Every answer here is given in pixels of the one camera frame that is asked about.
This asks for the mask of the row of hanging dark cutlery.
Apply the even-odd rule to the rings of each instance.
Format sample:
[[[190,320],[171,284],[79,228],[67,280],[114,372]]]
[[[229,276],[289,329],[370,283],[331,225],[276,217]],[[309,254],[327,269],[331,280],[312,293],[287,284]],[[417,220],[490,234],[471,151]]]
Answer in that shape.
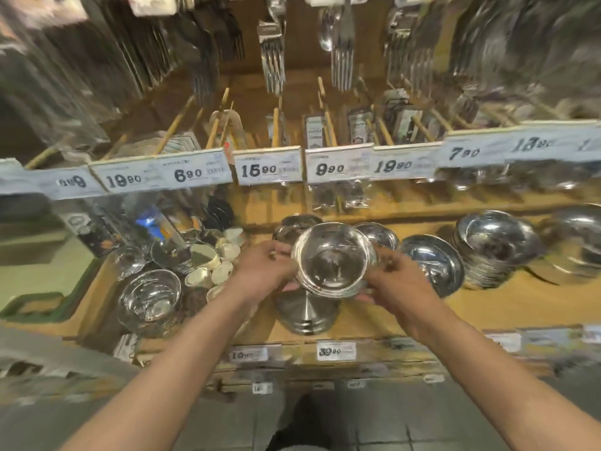
[[[177,68],[206,105],[244,58],[233,0],[0,0],[0,98],[47,147],[108,142],[103,125]]]

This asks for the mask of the clear bag of dark pieces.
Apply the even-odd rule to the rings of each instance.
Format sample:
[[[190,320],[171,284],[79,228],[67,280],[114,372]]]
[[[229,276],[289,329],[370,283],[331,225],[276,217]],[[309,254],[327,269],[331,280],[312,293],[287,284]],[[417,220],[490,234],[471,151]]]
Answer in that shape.
[[[310,208],[318,214],[347,214],[367,209],[371,204],[371,186],[367,180],[308,184],[306,188]]]

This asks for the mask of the hanging fork and spoon pack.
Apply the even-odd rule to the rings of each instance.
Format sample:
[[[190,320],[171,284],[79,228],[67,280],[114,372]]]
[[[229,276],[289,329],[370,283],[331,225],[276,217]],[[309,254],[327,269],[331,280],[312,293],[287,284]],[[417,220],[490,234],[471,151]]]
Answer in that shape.
[[[352,0],[320,9],[320,47],[331,54],[332,86],[341,92],[353,86],[355,54],[355,17]]]

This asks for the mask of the upturned steel bowl stack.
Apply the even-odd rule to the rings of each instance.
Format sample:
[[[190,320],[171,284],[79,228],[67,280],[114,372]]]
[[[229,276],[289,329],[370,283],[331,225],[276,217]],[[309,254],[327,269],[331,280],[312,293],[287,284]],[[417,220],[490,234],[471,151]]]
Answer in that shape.
[[[342,301],[315,295],[304,288],[284,291],[275,297],[278,322],[290,333],[319,335],[333,326]]]

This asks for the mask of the row of white price labels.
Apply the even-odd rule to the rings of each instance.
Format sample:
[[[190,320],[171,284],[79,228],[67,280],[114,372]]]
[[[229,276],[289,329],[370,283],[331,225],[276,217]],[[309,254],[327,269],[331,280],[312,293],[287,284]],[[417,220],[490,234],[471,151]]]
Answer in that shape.
[[[28,170],[0,161],[0,196],[43,194],[71,200],[232,183],[308,184],[352,180],[432,179],[442,168],[510,162],[601,160],[601,121],[528,121],[517,127],[459,130],[442,142],[339,147],[300,146],[235,151],[234,171],[223,148],[100,160],[88,165]]]

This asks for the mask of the small steel bowl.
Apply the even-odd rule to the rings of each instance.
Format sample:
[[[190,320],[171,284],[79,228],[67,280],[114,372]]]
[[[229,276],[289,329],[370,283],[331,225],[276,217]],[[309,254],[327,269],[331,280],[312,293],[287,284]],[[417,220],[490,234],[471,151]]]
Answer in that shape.
[[[272,240],[292,246],[304,231],[323,222],[320,217],[308,213],[287,216],[274,229]]]
[[[357,231],[365,235],[373,244],[397,251],[400,239],[393,230],[377,222],[360,222],[353,225]]]

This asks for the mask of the person's dark trouser leg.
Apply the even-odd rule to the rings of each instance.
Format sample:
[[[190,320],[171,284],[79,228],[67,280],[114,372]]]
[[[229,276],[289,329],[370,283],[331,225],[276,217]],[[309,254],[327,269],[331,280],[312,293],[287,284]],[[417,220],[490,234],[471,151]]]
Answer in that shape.
[[[340,409],[330,394],[287,393],[265,451],[334,451]]]

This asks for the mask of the nested shiny steel bowls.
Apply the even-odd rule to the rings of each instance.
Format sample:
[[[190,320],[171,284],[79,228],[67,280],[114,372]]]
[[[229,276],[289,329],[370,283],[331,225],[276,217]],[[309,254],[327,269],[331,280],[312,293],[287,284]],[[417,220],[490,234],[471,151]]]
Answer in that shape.
[[[331,299],[359,294],[367,285],[365,273],[378,262],[370,239],[341,222],[306,229],[293,245],[291,257],[298,265],[297,282],[312,294]]]

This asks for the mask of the person's right hand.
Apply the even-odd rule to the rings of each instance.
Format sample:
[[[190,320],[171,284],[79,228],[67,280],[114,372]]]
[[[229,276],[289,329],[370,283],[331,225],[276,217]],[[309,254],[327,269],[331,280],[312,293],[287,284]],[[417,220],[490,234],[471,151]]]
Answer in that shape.
[[[444,303],[424,272],[407,255],[400,253],[398,272],[379,272],[369,267],[364,275],[367,288],[355,299],[383,307],[409,336],[423,340],[430,326],[445,314]]]

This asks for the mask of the row of wooden display pegs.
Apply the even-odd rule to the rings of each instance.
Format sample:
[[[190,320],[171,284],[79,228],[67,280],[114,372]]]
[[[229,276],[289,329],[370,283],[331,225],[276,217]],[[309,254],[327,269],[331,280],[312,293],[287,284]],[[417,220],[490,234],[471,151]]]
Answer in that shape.
[[[453,91],[457,89],[448,82],[439,84],[439,92],[436,98],[426,98],[424,94],[409,89],[409,81],[402,84],[402,88],[408,93],[409,102],[416,106],[417,110],[422,111],[425,116],[437,120],[437,123],[445,133],[453,130],[478,130],[481,126],[474,122],[469,122],[462,116],[459,107],[451,105],[450,97]],[[319,84],[317,89],[317,100],[319,102],[318,115],[321,117],[322,134],[328,145],[341,145],[342,141],[350,136],[350,130],[346,126],[347,116],[342,114],[342,106],[334,104],[333,91],[330,97],[323,84]],[[190,130],[196,132],[199,128],[203,116],[208,115],[209,104],[200,106],[196,103],[194,96],[190,93],[184,103],[179,105],[177,114],[170,118],[169,126],[165,106],[159,104],[159,94],[153,94],[151,98],[144,103],[136,106],[119,124],[109,127],[112,136],[115,136],[119,128],[120,137],[112,139],[109,148],[102,148],[104,154],[101,160],[115,158],[122,147],[136,139],[136,132],[148,134],[152,130],[158,131],[158,128],[165,127],[164,135],[156,143],[155,154],[159,154],[161,149],[174,135]],[[387,143],[393,141],[392,132],[387,129],[383,120],[384,104],[378,103],[372,98],[369,89],[363,81],[357,84],[354,90],[354,98],[359,104],[367,105],[368,111],[372,116],[368,117],[365,124],[367,128],[374,132],[374,137],[381,133],[387,140]],[[469,95],[462,93],[458,96],[464,102],[463,108],[475,108],[476,112],[482,112],[492,121],[504,127],[517,126],[520,120],[515,113],[510,112],[511,105],[505,100],[476,100]],[[71,166],[86,165],[96,159],[94,148],[85,151],[63,151],[58,147],[48,147],[31,158],[23,166],[27,171],[48,168],[65,168]]]

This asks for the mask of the small clear glass bowl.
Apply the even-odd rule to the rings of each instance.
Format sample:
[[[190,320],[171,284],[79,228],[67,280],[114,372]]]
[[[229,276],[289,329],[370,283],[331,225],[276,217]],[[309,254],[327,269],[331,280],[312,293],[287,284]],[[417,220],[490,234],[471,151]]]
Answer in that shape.
[[[123,246],[115,251],[117,280],[122,281],[141,272],[147,264],[144,252],[135,246]]]

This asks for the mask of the clear glass with blue label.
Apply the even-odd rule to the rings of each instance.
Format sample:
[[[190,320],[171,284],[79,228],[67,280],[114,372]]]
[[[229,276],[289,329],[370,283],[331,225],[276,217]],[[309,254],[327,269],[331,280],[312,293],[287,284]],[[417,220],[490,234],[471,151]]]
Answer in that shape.
[[[156,205],[135,211],[135,224],[142,227],[155,241],[176,240],[179,232]]]

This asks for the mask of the group of small white cups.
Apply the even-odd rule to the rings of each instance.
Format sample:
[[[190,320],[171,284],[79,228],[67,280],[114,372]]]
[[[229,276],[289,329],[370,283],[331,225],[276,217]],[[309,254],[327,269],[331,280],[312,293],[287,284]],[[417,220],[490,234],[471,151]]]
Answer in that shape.
[[[204,230],[190,246],[192,270],[185,275],[184,285],[206,292],[221,287],[234,271],[245,242],[239,227]]]

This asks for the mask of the large steel bowl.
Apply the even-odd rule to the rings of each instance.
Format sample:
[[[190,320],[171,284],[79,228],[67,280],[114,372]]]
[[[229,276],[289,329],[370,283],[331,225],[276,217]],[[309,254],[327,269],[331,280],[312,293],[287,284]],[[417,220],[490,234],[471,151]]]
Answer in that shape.
[[[566,207],[535,229],[543,252],[527,265],[530,273],[558,286],[601,278],[601,204]]]

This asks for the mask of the stack of wide steel bowls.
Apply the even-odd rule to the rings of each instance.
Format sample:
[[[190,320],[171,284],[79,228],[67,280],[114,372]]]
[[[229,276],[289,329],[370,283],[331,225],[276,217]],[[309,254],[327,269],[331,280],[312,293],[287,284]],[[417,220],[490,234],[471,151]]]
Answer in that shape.
[[[532,224],[499,210],[462,217],[455,223],[449,242],[462,260],[464,287],[471,290],[502,286],[545,252]]]

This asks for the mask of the row of hanging clear packs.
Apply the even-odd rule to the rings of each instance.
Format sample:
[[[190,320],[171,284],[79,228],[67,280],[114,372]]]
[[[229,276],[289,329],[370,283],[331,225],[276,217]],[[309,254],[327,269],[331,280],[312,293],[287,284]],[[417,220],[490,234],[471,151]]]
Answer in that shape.
[[[468,98],[601,122],[601,0],[466,1],[446,76]]]

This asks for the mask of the row of small shelf labels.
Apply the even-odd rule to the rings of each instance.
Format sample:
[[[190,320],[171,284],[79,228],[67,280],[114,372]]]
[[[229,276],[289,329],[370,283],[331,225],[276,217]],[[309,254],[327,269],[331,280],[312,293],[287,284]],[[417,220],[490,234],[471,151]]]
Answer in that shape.
[[[601,365],[601,325],[486,332],[539,377]],[[224,391],[251,388],[270,394],[277,388],[332,390],[338,384],[365,387],[368,381],[444,382],[448,371],[430,350],[410,337],[370,340],[317,340],[298,344],[232,348],[214,374]]]

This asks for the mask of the small carded utensil pack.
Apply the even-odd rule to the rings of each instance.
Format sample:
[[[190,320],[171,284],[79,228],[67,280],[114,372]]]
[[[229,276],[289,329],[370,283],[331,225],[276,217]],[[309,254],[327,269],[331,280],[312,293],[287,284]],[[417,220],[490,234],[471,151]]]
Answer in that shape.
[[[396,144],[416,143],[419,128],[414,119],[421,121],[423,111],[409,102],[404,89],[386,90],[383,93],[383,121]]]
[[[326,146],[324,123],[324,115],[308,115],[304,118],[306,147],[308,149]]]
[[[368,107],[357,107],[347,111],[349,139],[351,144],[371,143],[372,110]]]

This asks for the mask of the green plastic basket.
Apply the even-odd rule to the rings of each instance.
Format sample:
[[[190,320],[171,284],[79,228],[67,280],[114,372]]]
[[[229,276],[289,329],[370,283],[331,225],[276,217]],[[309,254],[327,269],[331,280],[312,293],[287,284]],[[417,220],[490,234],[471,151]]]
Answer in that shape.
[[[93,260],[67,293],[31,293],[11,299],[0,308],[0,319],[17,324],[51,324],[68,320],[83,300],[102,264],[101,260]]]

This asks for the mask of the person's left forearm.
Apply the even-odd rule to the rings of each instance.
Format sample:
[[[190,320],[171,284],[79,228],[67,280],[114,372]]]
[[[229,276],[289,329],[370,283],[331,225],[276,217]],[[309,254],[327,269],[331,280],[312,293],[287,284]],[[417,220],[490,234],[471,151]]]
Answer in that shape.
[[[268,294],[223,288],[59,451],[170,451],[228,343]]]

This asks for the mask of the person's right forearm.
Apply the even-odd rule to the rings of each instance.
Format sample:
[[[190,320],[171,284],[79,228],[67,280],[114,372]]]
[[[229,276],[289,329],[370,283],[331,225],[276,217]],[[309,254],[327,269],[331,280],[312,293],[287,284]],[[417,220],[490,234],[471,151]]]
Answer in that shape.
[[[402,327],[447,368],[512,451],[601,451],[601,423],[441,302],[399,306]]]

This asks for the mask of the stack of clear glass bowls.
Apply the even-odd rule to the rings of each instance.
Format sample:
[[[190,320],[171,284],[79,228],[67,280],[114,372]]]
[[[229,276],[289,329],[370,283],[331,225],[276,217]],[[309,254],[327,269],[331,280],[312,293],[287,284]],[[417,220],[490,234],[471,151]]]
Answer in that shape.
[[[121,292],[116,315],[130,333],[160,339],[182,318],[182,284],[169,270],[155,269],[137,275]]]

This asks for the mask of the hanging pack of steel forks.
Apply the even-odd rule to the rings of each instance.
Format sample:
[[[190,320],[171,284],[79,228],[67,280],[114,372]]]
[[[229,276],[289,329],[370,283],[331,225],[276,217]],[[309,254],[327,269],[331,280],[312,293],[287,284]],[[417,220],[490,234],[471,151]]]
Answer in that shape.
[[[284,34],[281,25],[278,22],[260,21],[257,34],[267,92],[279,97],[285,84]]]

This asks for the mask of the shallow steel dish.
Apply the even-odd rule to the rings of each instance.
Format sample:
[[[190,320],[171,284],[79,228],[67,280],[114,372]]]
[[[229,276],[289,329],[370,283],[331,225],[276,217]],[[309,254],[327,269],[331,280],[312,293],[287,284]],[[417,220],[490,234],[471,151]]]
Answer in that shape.
[[[399,250],[417,262],[440,299],[455,294],[465,280],[458,251],[434,235],[412,235],[401,240]]]

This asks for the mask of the person's left hand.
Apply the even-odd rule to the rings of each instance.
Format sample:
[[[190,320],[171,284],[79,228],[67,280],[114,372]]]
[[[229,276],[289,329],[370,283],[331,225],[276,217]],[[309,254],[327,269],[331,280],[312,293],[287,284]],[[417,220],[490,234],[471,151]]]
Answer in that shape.
[[[259,242],[244,250],[227,281],[228,296],[246,311],[283,288],[297,273],[298,265],[292,257],[269,258],[269,242],[277,241]]]

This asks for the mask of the hanging steel cutlery pack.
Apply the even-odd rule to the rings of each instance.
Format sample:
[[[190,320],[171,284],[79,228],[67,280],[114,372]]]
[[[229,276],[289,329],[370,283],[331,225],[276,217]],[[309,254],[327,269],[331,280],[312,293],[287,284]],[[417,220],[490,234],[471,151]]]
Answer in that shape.
[[[387,82],[399,85],[406,77],[411,49],[415,41],[414,30],[427,14],[426,4],[393,7],[387,14],[382,32],[382,55],[385,61]]]

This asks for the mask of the black printed packet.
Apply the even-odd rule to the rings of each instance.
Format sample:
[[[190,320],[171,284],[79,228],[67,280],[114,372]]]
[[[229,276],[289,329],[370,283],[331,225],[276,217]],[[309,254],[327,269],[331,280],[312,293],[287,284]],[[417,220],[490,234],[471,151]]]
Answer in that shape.
[[[119,248],[115,235],[99,216],[77,210],[59,212],[58,217],[94,257],[103,258]]]

